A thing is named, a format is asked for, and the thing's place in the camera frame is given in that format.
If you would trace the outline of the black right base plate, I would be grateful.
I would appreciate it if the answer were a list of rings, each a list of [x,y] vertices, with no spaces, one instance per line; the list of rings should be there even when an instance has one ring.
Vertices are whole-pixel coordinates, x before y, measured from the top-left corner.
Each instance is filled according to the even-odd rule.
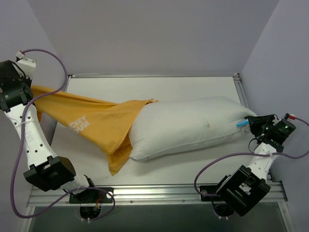
[[[219,196],[216,194],[217,187],[215,185],[200,186],[201,192],[200,199],[202,202],[211,202],[219,200]]]

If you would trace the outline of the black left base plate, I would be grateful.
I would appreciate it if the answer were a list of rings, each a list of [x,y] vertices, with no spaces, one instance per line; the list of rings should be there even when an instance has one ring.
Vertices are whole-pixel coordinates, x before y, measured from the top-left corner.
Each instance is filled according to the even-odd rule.
[[[79,193],[72,193],[69,198],[71,204],[84,203],[112,203],[113,188],[85,189]]]

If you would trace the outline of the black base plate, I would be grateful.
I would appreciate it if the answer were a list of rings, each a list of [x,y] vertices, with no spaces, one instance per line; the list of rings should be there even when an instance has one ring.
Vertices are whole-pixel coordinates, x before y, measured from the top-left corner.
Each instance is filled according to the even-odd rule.
[[[215,185],[200,186],[201,192],[200,199],[202,202],[211,202],[219,200],[219,196],[216,194],[217,187]]]
[[[72,193],[69,198],[71,204],[84,203],[112,203],[113,188],[85,189],[79,193]]]

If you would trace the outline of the aluminium front rail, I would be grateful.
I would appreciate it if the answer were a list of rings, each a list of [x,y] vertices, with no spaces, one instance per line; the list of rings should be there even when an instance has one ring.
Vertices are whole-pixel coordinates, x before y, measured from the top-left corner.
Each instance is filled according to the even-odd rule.
[[[33,187],[28,206],[48,206],[64,194],[62,190],[43,192]],[[205,204],[193,185],[129,185],[113,186],[116,205]]]

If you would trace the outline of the white pillow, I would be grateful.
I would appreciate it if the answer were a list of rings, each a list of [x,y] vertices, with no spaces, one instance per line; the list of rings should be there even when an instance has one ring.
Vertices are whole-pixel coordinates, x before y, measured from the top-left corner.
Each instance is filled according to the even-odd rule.
[[[129,157],[146,161],[238,139],[250,132],[239,126],[249,108],[222,96],[151,103],[141,109],[129,131]]]

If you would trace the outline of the orange Mickey Mouse pillowcase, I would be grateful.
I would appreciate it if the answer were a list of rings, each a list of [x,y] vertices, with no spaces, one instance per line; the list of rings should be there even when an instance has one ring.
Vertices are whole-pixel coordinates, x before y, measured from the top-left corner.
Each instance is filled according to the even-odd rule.
[[[38,97],[38,114],[51,118],[96,144],[106,155],[109,172],[116,175],[129,159],[132,145],[129,131],[143,107],[155,100],[130,100],[113,103],[64,91],[33,85],[31,91]]]

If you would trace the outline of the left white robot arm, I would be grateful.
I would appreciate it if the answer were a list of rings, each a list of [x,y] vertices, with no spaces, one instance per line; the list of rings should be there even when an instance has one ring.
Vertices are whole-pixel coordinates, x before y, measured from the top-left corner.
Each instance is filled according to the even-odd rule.
[[[87,203],[97,198],[97,189],[86,175],[77,176],[68,158],[58,156],[48,144],[37,117],[34,104],[25,112],[26,105],[33,99],[30,90],[32,79],[23,71],[34,72],[33,60],[10,60],[0,64],[0,109],[14,125],[24,143],[28,171],[25,179],[43,191],[83,187],[80,197]]]

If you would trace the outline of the aluminium right side rail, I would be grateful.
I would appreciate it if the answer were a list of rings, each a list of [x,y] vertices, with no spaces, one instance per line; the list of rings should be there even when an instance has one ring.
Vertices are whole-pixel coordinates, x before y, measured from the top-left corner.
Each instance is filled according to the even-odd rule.
[[[240,80],[239,75],[233,77],[236,90],[239,96],[239,100],[241,104],[247,108],[249,108],[249,105],[247,103],[244,89],[242,87],[242,83]],[[254,150],[254,152],[258,155],[266,155],[265,157],[260,157],[257,155],[254,155],[252,160],[250,161],[248,168],[251,169],[251,172],[257,176],[259,179],[264,179],[267,181],[267,175],[270,170],[271,165],[273,164],[274,160],[278,157],[276,155],[273,155],[276,150],[271,145],[261,143],[257,146],[257,148]]]

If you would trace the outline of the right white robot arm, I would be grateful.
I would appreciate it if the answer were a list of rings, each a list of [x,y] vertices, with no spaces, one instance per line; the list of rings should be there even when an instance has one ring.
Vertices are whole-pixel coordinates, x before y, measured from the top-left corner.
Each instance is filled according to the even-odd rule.
[[[284,149],[283,143],[296,129],[290,121],[295,116],[286,114],[283,119],[274,115],[247,116],[238,124],[249,125],[250,132],[257,140],[257,147],[249,165],[241,165],[232,175],[226,176],[214,188],[217,198],[222,199],[238,215],[246,215],[270,191],[267,174]]]

